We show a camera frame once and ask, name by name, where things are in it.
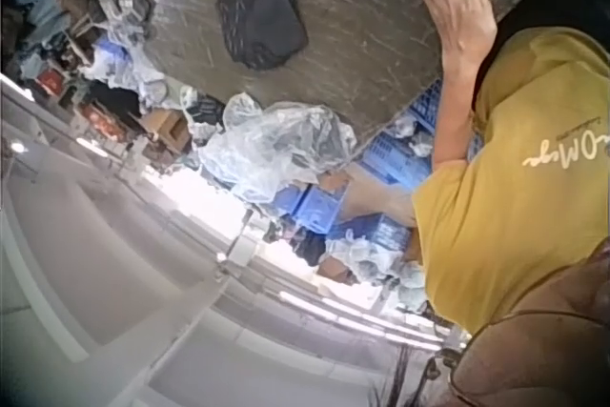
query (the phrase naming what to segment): ceiling light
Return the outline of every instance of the ceiling light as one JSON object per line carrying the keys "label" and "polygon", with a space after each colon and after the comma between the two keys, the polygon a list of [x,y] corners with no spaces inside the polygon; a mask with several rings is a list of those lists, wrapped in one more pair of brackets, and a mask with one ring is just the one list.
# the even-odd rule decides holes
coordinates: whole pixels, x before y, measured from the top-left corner
{"label": "ceiling light", "polygon": [[370,334],[371,336],[383,337],[385,335],[385,333],[383,331],[381,331],[377,328],[372,328],[371,326],[357,323],[351,319],[347,319],[342,316],[339,317],[337,323],[339,323],[347,328],[351,328],[356,331],[361,331],[362,333]]}
{"label": "ceiling light", "polygon": [[405,345],[410,345],[412,347],[421,348],[422,350],[430,350],[431,352],[437,352],[440,350],[440,345],[436,345],[434,343],[419,342],[418,340],[395,336],[394,334],[386,334],[385,338],[396,343],[402,343]]}
{"label": "ceiling light", "polygon": [[13,150],[14,152],[16,152],[17,154],[23,154],[28,151],[26,146],[23,143],[21,143],[19,140],[13,140],[10,143],[10,149]]}
{"label": "ceiling light", "polygon": [[341,312],[345,312],[346,314],[350,314],[353,316],[362,316],[362,312],[359,312],[352,307],[348,307],[347,305],[343,305],[335,300],[329,299],[327,297],[322,298],[322,302],[326,305],[333,307],[334,309],[340,310]]}
{"label": "ceiling light", "polygon": [[295,295],[291,295],[290,293],[286,293],[285,291],[280,292],[279,296],[281,297],[282,300],[285,300],[286,302],[293,304],[294,306],[298,307],[299,309],[306,310],[307,312],[310,312],[314,315],[318,315],[323,318],[326,318],[329,321],[336,321],[336,319],[337,319],[337,316],[334,313],[329,312],[326,309],[322,309],[321,307],[316,307],[315,305],[310,304],[309,302],[301,299],[300,297],[296,297]]}
{"label": "ceiling light", "polygon": [[7,85],[9,85],[15,91],[19,92],[26,99],[30,100],[31,102],[34,101],[34,97],[33,97],[33,95],[31,95],[30,90],[24,90],[19,85],[17,85],[14,81],[12,81],[10,78],[8,78],[5,74],[0,73],[0,80],[2,80],[3,83],[6,83]]}
{"label": "ceiling light", "polygon": [[444,340],[443,338],[432,334],[421,333],[420,331],[416,331],[415,329],[409,329],[405,328],[404,326],[398,326],[394,323],[391,323],[390,321],[377,318],[376,316],[362,315],[362,317],[367,321],[371,321],[372,323],[378,324],[379,326],[383,326],[384,328],[394,329],[396,331],[400,331],[404,334],[408,334],[411,336],[425,338],[426,340],[433,340],[434,342],[442,342]]}
{"label": "ceiling light", "polygon": [[106,153],[104,150],[102,150],[101,148],[99,148],[98,146],[94,145],[92,142],[90,142],[89,140],[85,140],[82,137],[78,137],[76,139],[76,143],[78,143],[81,147],[85,147],[87,150],[89,150],[90,152],[93,152],[99,156],[102,157],[108,157],[108,153]]}
{"label": "ceiling light", "polygon": [[429,326],[434,328],[434,321],[424,318],[423,316],[407,314],[404,316],[404,322],[413,326]]}

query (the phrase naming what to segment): clothing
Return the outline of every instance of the clothing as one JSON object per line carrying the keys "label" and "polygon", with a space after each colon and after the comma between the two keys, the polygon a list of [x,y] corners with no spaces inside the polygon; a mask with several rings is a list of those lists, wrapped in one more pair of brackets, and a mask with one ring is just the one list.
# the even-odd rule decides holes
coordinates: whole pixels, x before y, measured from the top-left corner
{"label": "clothing", "polygon": [[414,195],[439,315],[474,333],[608,235],[609,72],[574,30],[522,31],[499,53],[477,99],[484,148]]}
{"label": "clothing", "polygon": [[265,71],[307,46],[296,0],[217,0],[222,33],[234,62]]}

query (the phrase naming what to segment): dark garment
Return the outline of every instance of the dark garment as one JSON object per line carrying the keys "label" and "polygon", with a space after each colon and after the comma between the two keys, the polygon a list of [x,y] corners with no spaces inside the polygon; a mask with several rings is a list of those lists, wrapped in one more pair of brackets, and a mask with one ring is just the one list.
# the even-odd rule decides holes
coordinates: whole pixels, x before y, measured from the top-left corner
{"label": "dark garment", "polygon": [[217,0],[227,51],[235,62],[265,71],[307,46],[296,0]]}
{"label": "dark garment", "polygon": [[290,245],[295,254],[301,259],[305,259],[310,267],[317,266],[322,255],[326,253],[326,235],[301,229],[295,234],[293,241]]}
{"label": "dark garment", "polygon": [[501,47],[515,33],[539,27],[582,31],[610,51],[610,0],[522,0],[498,24],[496,44],[478,74],[477,92]]}
{"label": "dark garment", "polygon": [[211,124],[212,126],[220,124],[223,126],[222,114],[225,111],[225,104],[211,95],[198,96],[196,102],[186,111],[193,117],[195,123]]}
{"label": "dark garment", "polygon": [[111,89],[107,84],[100,81],[91,83],[87,100],[97,100],[109,112],[113,113],[127,127],[138,133],[146,131],[137,122],[142,115],[140,114],[140,101],[138,95],[129,90],[120,88]]}

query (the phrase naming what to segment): blue crate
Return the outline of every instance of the blue crate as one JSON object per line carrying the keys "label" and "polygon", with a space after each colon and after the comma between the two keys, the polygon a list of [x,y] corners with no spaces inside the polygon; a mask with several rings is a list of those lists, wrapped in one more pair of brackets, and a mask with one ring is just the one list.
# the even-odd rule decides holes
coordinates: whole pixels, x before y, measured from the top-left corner
{"label": "blue crate", "polygon": [[295,221],[317,234],[327,234],[335,224],[346,192],[347,186],[334,193],[310,187],[294,213]]}
{"label": "blue crate", "polygon": [[283,214],[293,214],[306,192],[307,189],[301,190],[295,185],[290,185],[275,195],[272,205]]}
{"label": "blue crate", "polygon": [[397,223],[387,214],[367,214],[335,224],[326,238],[340,240],[346,237],[348,231],[352,231],[354,239],[364,237],[393,252],[403,253],[411,239],[411,230]]}
{"label": "blue crate", "polygon": [[385,185],[395,185],[396,183],[398,183],[398,180],[396,180],[393,176],[387,174],[387,173],[381,173],[380,171],[378,171],[377,169],[369,166],[366,162],[363,161],[358,161],[358,164],[360,165],[360,167],[362,169],[364,169],[366,172],[370,173],[372,176],[374,176],[377,180],[379,180],[381,183],[385,184]]}
{"label": "blue crate", "polygon": [[383,132],[362,155],[361,161],[381,175],[390,175],[413,191],[432,173],[432,159],[418,157],[405,143]]}
{"label": "blue crate", "polygon": [[437,126],[441,89],[442,81],[435,81],[426,91],[418,96],[409,107],[409,111],[417,119],[419,124],[430,133],[434,133],[435,127]]}
{"label": "blue crate", "polygon": [[483,137],[476,133],[468,147],[468,162],[472,161],[478,152],[483,149],[483,145]]}

